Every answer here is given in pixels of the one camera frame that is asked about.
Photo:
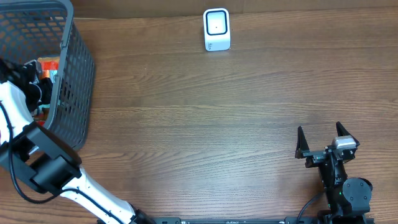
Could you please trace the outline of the orange noodle packet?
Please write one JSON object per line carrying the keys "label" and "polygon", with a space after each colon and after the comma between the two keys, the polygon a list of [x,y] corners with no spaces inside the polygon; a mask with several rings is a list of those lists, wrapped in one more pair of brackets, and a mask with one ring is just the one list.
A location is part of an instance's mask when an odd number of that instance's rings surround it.
{"label": "orange noodle packet", "polygon": [[41,72],[38,76],[39,83],[43,86],[45,93],[44,100],[42,100],[34,112],[34,120],[41,126],[45,124],[45,121],[49,116],[52,87],[55,84],[59,60],[59,57],[41,57],[37,60],[41,67]]}

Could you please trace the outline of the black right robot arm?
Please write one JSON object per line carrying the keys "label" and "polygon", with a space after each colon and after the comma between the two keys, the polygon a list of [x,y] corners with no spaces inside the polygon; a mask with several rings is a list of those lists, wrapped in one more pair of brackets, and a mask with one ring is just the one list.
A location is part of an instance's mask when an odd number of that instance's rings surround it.
{"label": "black right robot arm", "polygon": [[373,185],[365,178],[349,178],[345,164],[355,158],[360,142],[345,127],[336,123],[337,137],[322,151],[311,151],[302,127],[297,129],[295,158],[305,159],[306,168],[318,168],[323,191],[309,200],[297,215],[302,221],[304,211],[322,195],[328,202],[327,210],[320,210],[311,223],[372,223],[366,214],[370,211]]}

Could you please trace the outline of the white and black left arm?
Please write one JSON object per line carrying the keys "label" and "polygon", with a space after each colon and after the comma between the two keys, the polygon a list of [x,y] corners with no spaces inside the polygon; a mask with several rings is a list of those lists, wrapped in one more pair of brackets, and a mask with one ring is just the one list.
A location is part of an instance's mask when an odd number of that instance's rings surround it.
{"label": "white and black left arm", "polygon": [[16,192],[34,204],[68,198],[97,216],[98,223],[153,223],[97,183],[76,151],[34,121],[31,112],[48,103],[52,91],[51,80],[39,74],[36,60],[1,60],[1,167],[10,173]]}

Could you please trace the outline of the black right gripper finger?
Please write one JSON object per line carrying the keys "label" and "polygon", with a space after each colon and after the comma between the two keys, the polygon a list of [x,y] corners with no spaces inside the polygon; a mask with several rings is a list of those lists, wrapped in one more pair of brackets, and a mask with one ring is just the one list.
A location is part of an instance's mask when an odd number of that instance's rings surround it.
{"label": "black right gripper finger", "polygon": [[360,142],[352,134],[350,134],[339,121],[336,122],[336,132],[337,132],[338,137],[351,136],[353,138],[353,140],[355,141],[356,146],[357,147],[360,146]]}
{"label": "black right gripper finger", "polygon": [[296,159],[303,159],[308,156],[310,152],[307,140],[305,139],[305,134],[301,126],[297,129],[297,146],[295,150],[295,158]]}

